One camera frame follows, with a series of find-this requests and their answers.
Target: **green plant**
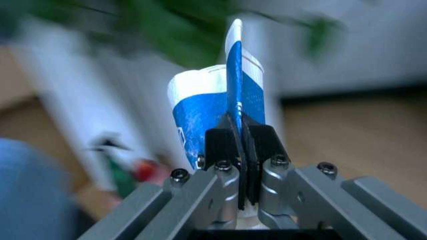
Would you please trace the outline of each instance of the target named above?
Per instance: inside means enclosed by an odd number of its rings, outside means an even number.
[[[93,6],[82,0],[13,0],[0,5],[3,38],[12,36],[26,14],[76,27],[82,15],[105,15],[101,29],[85,29],[92,43],[112,44],[122,52],[134,52],[126,36],[148,42],[173,62],[187,68],[214,65],[221,53],[227,21],[238,13],[256,14],[306,32],[304,53],[316,58],[325,51],[338,22],[323,16],[294,19],[241,9],[231,0],[105,0]]]

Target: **toothpaste tube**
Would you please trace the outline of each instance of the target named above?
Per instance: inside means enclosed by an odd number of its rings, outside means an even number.
[[[189,70],[175,75],[167,95],[177,131],[193,169],[205,154],[205,132],[229,113],[242,132],[242,116],[265,124],[263,67],[242,47],[243,24],[234,20],[226,39],[226,65]]]

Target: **blue fabric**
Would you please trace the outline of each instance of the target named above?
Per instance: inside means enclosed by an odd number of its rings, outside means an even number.
[[[242,134],[242,42],[236,41],[228,53],[227,63],[227,111],[234,121],[239,135]]]
[[[205,154],[205,132],[220,123],[226,105],[227,95],[222,92],[193,95],[173,108],[178,134],[193,169],[197,165],[197,156]]]
[[[1,239],[70,239],[74,209],[64,173],[29,145],[0,138]]]

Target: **white wall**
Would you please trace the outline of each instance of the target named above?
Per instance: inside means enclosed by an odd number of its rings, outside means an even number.
[[[251,0],[243,4],[271,15],[325,15],[346,26],[335,48],[314,64],[301,53],[301,28],[242,16],[244,23],[253,23],[245,25],[245,36],[265,68],[264,79],[274,81],[281,96],[395,86],[427,74],[427,1]]]
[[[102,189],[114,189],[105,162],[89,150],[91,142],[104,133],[117,133],[132,149],[117,152],[123,164],[153,159],[138,123],[88,55],[80,33],[34,20],[24,26],[22,40],[14,46],[17,58],[89,175]]]

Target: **wooden floor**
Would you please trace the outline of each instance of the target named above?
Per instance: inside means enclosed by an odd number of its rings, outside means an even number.
[[[294,164],[331,162],[345,178],[376,176],[427,209],[427,93],[285,105]]]

